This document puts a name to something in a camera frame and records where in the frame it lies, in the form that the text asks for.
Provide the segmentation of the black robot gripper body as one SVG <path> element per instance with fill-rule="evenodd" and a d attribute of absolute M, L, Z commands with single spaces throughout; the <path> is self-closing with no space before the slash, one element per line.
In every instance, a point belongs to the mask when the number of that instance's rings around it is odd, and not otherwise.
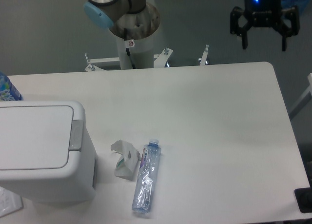
<path fill-rule="evenodd" d="M 244 17 L 253 27 L 275 27 L 281 23 L 281 0 L 244 0 Z"/>

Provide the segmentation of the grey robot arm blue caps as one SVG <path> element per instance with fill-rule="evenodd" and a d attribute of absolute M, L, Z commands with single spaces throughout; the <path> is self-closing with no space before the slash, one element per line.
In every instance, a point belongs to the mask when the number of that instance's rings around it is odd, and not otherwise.
<path fill-rule="evenodd" d="M 244 5 L 230 13 L 230 33 L 241 37 L 243 49 L 248 46 L 250 28 L 271 27 L 281 35 L 285 51 L 286 39 L 296 36 L 300 29 L 298 7 L 284 9 L 281 0 L 244 0 Z M 95 25 L 126 41 L 144 39 L 160 24 L 158 11 L 146 0 L 88 0 L 83 8 Z"/>

